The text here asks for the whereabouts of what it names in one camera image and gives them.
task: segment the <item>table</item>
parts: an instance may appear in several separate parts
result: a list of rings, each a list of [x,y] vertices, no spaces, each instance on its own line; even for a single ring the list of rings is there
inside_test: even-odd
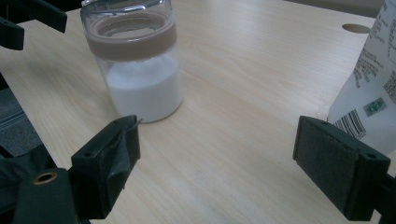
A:
[[[374,19],[279,0],[173,7],[182,105],[139,126],[142,158],[95,223],[349,223],[292,151],[299,116],[326,119],[367,37],[342,25]],[[23,23],[24,51],[0,49],[1,72],[64,168],[119,117],[78,13],[68,12],[65,34]]]

